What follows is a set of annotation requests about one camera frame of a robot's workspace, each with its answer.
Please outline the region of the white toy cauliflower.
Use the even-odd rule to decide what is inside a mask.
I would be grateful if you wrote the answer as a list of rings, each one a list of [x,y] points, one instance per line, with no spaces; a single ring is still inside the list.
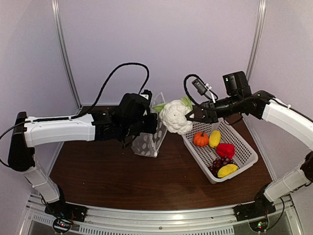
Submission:
[[[191,100],[187,96],[156,105],[153,109],[159,113],[160,120],[169,132],[184,135],[192,130],[192,121],[185,117],[193,110]]]

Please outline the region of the clear polka dot zip bag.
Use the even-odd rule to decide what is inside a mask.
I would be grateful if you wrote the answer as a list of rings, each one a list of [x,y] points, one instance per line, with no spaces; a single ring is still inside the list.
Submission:
[[[165,103],[163,93],[154,96],[150,105],[151,112],[157,114],[157,128],[154,134],[141,133],[132,143],[131,149],[134,154],[144,157],[156,158],[161,144],[166,136],[167,129],[159,119],[159,112],[153,109],[154,106]]]

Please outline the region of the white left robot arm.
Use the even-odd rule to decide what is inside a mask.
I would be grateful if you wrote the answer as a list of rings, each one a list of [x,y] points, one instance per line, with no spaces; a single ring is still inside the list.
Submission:
[[[59,216],[66,217],[70,206],[62,199],[62,191],[35,161],[35,147],[42,144],[67,141],[123,142],[129,136],[141,133],[154,134],[157,114],[150,110],[151,94],[125,94],[120,104],[109,111],[93,111],[65,117],[28,117],[26,112],[17,115],[11,128],[12,137],[8,166],[21,172],[28,182],[51,204]]]

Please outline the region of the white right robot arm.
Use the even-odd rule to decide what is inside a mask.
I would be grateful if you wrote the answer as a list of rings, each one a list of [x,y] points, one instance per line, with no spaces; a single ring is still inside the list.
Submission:
[[[187,80],[194,78],[192,85],[200,95],[205,95],[209,88],[196,74],[189,74],[183,80],[187,97],[203,111],[202,118],[192,118],[194,111],[186,115],[187,120],[216,123],[218,119],[233,114],[252,115],[260,120],[272,123],[304,143],[309,150],[313,148],[313,121],[309,117],[288,106],[266,91],[252,93],[246,75],[243,71],[223,76],[227,97],[214,101],[215,94],[207,102],[198,104],[190,95]],[[283,177],[264,186],[251,204],[251,212],[261,216],[269,209],[269,205],[282,196],[308,186],[313,182],[313,154],[306,155],[300,165],[286,173]]]

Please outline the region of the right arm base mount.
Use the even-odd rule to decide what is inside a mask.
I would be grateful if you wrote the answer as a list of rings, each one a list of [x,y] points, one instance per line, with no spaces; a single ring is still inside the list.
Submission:
[[[260,202],[251,202],[248,204],[238,204],[234,208],[236,220],[247,221],[253,232],[262,233],[269,228],[269,218],[271,213],[276,212],[273,204],[263,204]]]

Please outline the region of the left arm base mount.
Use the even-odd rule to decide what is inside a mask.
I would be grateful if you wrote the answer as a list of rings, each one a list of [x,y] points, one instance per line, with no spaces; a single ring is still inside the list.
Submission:
[[[61,210],[52,204],[45,204],[45,213],[54,216],[53,230],[58,234],[65,234],[77,225],[75,222],[84,222],[87,215],[87,207],[68,204]]]

